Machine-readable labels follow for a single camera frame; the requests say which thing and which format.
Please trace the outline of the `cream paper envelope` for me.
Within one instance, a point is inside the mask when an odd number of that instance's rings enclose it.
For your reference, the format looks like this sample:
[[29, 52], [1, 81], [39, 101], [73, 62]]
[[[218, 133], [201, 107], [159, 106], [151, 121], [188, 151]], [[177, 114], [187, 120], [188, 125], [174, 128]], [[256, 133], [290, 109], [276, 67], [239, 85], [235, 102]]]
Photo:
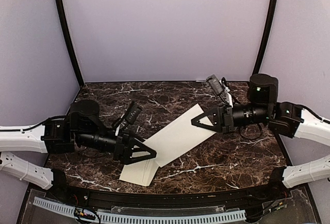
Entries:
[[140, 186], [149, 186], [159, 166], [154, 159], [125, 165], [119, 180]]

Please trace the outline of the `lined letter paper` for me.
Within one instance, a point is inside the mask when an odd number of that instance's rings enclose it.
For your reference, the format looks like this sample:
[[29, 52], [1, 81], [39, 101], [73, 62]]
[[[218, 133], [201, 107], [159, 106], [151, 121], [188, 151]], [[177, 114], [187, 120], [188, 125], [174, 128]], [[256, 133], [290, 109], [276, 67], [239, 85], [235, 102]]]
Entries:
[[155, 163], [159, 167], [164, 167], [215, 134], [191, 124], [191, 120], [202, 113], [200, 105], [195, 104], [144, 142], [157, 152]]

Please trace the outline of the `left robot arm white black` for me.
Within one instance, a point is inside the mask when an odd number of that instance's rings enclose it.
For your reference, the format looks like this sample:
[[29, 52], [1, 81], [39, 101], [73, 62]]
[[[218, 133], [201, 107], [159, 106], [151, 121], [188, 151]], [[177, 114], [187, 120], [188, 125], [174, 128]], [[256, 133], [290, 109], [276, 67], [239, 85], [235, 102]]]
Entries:
[[30, 126], [1, 127], [1, 171], [21, 181], [52, 190], [61, 201], [73, 197], [65, 173], [59, 169], [37, 166], [14, 153], [72, 153], [76, 147], [109, 152], [123, 165], [153, 159], [157, 152], [148, 147], [135, 133], [127, 131], [134, 124], [141, 107], [131, 102], [124, 115], [111, 127], [100, 120], [100, 106], [94, 100], [81, 100], [70, 105], [65, 116], [54, 116]]

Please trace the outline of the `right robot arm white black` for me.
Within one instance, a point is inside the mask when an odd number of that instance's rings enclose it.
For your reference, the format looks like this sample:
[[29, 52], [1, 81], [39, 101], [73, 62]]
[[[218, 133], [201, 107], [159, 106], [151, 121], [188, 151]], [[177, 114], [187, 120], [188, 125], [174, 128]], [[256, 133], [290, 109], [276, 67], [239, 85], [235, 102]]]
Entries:
[[[250, 124], [264, 124], [269, 130], [289, 138], [303, 138], [329, 146], [329, 120], [310, 108], [291, 102], [278, 102], [278, 79], [267, 74], [253, 74], [247, 92], [249, 104], [227, 101], [191, 120], [191, 124], [218, 133], [232, 133]], [[329, 156], [297, 166], [273, 169], [270, 184], [263, 196], [274, 200], [283, 186], [297, 185], [329, 178]]]

